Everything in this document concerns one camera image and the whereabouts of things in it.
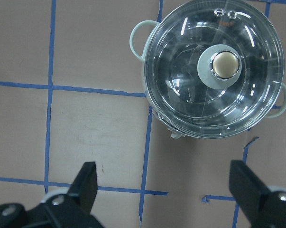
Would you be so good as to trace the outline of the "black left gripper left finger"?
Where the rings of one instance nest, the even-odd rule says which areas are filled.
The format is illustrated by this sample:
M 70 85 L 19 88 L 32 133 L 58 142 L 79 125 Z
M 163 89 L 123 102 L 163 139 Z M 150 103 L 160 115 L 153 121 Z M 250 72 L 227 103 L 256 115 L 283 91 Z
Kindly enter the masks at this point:
M 91 215 L 97 189 L 96 163 L 85 162 L 68 190 L 46 194 L 33 209 L 1 204 L 0 228 L 101 228 Z

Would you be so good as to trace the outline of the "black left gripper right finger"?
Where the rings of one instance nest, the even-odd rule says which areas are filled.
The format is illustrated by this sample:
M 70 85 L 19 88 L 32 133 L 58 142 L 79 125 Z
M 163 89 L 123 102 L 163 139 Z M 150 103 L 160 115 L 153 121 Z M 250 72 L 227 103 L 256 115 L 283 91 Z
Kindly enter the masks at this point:
M 252 228 L 286 228 L 286 188 L 267 186 L 243 161 L 232 160 L 229 190 Z

